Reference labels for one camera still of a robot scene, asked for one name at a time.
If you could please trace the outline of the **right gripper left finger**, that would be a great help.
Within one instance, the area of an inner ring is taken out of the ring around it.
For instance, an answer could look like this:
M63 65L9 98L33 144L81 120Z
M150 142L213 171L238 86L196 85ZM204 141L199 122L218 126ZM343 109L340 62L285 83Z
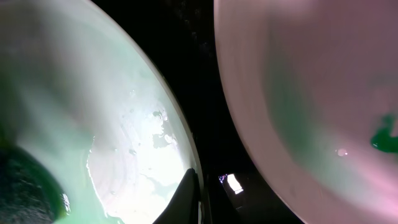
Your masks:
M198 224L200 186L194 169L188 169L166 209L154 224Z

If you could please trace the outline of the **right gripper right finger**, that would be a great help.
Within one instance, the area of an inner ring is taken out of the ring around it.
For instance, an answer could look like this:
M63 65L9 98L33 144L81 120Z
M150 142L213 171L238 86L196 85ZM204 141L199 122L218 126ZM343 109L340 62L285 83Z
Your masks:
M217 176L210 176L210 210L213 224L242 224Z

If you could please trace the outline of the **white plate bottom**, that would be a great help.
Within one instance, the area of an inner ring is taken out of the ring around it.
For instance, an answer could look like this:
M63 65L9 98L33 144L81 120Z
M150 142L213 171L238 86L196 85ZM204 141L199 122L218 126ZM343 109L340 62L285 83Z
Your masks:
M215 1L223 91L305 223L397 222L397 1Z

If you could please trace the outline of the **white plate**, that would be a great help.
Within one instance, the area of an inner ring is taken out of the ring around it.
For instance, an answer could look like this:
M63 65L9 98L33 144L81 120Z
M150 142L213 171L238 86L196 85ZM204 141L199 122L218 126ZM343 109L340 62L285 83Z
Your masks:
M305 223L397 222L397 1L215 1L223 91Z
M1 126L68 197L55 223L154 223L192 134L157 67L91 1L1 2Z

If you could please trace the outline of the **green sponge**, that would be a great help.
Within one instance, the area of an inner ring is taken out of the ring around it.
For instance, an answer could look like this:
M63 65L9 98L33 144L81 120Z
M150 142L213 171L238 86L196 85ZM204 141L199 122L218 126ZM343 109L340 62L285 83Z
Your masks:
M1 223L55 223L69 214L59 183L1 126Z

